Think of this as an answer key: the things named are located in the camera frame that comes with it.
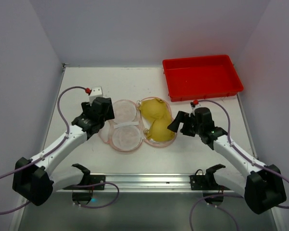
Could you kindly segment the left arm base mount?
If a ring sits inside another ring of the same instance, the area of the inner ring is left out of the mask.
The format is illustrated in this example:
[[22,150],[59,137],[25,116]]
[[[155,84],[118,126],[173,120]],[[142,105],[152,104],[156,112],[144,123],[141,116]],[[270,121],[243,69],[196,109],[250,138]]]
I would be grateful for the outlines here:
[[[105,185],[102,184],[103,182],[105,182],[105,180],[106,180],[105,175],[87,175],[85,179],[81,180],[80,184],[78,184],[77,186],[71,185],[71,186],[65,187],[64,190],[88,190],[88,191],[100,190],[102,191],[105,189]],[[98,184],[98,183],[100,183],[100,185],[88,187],[88,185]]]

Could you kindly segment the floral mesh laundry bag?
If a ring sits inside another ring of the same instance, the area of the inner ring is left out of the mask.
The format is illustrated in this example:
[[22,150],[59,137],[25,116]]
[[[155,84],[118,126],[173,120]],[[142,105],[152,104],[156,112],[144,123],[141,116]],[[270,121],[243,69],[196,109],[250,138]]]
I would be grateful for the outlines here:
[[115,119],[105,123],[104,128],[99,131],[100,139],[109,144],[119,152],[133,152],[143,142],[156,148],[164,148],[171,145],[174,140],[168,143],[151,143],[144,135],[144,129],[150,128],[149,123],[141,118],[136,103],[130,100],[119,100],[113,104]]

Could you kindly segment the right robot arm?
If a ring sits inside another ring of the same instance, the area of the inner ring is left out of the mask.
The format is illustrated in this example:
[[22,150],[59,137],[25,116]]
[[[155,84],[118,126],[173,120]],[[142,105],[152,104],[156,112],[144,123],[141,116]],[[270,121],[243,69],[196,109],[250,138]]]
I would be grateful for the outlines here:
[[179,111],[168,129],[190,137],[198,135],[205,145],[221,154],[238,171],[232,173],[223,164],[206,169],[201,183],[207,187],[220,185],[236,192],[256,214],[286,201],[279,168],[267,166],[240,147],[235,147],[235,143],[228,139],[228,132],[215,126],[209,108],[200,107],[190,114]]

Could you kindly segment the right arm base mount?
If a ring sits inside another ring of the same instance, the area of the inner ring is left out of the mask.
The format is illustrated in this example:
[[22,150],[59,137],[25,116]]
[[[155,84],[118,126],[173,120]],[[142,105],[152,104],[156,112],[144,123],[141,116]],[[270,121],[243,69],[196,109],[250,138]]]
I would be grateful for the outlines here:
[[203,172],[198,169],[195,174],[189,176],[191,190],[202,190],[202,191],[220,191],[229,190],[227,187],[216,183],[214,173],[216,170],[208,170]]

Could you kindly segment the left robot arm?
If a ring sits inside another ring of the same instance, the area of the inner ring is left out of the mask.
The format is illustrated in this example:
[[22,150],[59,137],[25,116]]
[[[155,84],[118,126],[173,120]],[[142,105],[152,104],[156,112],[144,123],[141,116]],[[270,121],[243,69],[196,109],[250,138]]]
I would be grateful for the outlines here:
[[72,164],[62,172],[56,167],[94,134],[105,122],[115,118],[111,98],[97,97],[92,103],[81,104],[82,113],[67,131],[39,154],[15,164],[12,189],[36,206],[45,203],[57,190],[73,186],[89,188],[93,182],[90,170],[81,164]]

